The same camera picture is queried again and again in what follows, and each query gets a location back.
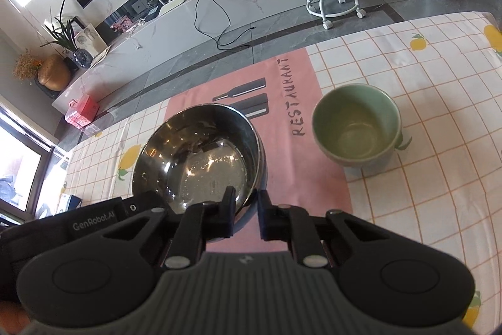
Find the blue steel bowl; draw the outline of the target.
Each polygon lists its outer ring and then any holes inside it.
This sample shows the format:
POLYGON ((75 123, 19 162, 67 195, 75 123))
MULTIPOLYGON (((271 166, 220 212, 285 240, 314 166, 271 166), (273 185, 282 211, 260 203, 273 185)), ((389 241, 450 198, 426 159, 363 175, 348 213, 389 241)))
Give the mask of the blue steel bowl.
POLYGON ((134 164, 132 192, 153 191, 176 214, 201 202, 220 202, 236 190, 234 232, 257 210, 255 191, 267 185, 264 145, 251 121, 220 104, 195 105, 165 121, 134 164))

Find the green ceramic bowl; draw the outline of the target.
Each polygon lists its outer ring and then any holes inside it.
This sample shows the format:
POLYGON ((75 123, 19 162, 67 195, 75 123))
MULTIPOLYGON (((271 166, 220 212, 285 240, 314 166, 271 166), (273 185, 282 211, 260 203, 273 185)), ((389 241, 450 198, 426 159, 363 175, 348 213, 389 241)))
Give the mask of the green ceramic bowl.
POLYGON ((312 114, 312 132, 321 151, 343 167, 369 167, 412 142, 403 137, 395 101, 367 84, 346 84, 324 95, 312 114))

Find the white and blue box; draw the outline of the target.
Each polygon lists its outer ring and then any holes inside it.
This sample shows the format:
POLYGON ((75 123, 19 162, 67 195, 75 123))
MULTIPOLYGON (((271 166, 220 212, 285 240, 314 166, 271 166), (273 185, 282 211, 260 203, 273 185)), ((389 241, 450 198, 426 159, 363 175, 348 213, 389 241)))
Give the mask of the white and blue box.
POLYGON ((80 208, 83 200, 75 195, 64 193, 61 195, 56 213, 65 213, 80 208))

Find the pink restaurant placemat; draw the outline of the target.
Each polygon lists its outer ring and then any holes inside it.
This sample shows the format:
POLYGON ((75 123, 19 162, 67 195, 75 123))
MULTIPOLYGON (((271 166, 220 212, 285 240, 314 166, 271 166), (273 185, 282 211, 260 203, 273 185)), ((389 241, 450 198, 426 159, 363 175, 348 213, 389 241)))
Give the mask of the pink restaurant placemat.
POLYGON ((312 113, 322 97, 306 48, 234 71, 170 98, 166 117, 258 79, 268 112, 251 122, 262 139, 267 162, 267 192, 274 205, 296 205, 314 216, 331 209, 351 212, 350 192, 341 166, 314 141, 312 113))

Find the pink storage box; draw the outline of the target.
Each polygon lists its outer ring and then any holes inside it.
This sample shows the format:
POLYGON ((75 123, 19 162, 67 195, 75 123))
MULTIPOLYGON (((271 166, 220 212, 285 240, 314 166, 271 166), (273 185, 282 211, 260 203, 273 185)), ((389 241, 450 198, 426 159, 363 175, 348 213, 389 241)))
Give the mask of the pink storage box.
POLYGON ((89 125, 97 115, 99 105, 90 95, 83 95, 79 100, 71 100, 65 115, 67 123, 77 129, 89 125))

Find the lemon check tablecloth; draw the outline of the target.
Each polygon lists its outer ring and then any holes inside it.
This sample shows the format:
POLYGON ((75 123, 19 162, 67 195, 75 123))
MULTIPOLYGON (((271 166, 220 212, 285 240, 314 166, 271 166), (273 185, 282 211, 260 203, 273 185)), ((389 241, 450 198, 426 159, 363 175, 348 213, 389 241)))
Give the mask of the lemon check tablecloth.
MULTIPOLYGON (((351 83, 385 91, 412 142, 366 168, 343 168, 357 217, 447 252, 471 270, 467 323, 501 323, 501 34, 486 12, 445 14, 305 47, 322 96, 351 83)), ((250 120, 268 112, 258 79, 213 101, 250 120)), ((61 193, 84 204, 128 197, 141 147, 168 117, 157 97, 72 150, 61 193)))

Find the brown round vase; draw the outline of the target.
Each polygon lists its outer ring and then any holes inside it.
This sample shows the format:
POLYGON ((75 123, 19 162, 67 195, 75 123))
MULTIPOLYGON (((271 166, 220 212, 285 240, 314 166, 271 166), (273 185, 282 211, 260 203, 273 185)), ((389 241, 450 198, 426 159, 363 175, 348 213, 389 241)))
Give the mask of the brown round vase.
POLYGON ((47 89, 60 92, 68 86, 72 74, 61 56, 52 54, 38 69, 37 79, 47 89))

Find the blue vase with plant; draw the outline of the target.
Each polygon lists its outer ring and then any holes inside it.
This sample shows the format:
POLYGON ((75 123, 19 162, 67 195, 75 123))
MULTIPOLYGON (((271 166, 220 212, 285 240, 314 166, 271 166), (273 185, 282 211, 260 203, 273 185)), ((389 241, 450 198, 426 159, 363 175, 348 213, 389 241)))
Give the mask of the blue vase with plant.
POLYGON ((91 67, 93 57, 89 51, 77 45, 72 20, 63 16, 65 3, 66 0, 63 0, 56 16, 50 16, 49 24, 43 24, 46 32, 52 36, 52 40, 44 43, 43 47, 49 44, 61 46, 78 67, 87 70, 91 67))

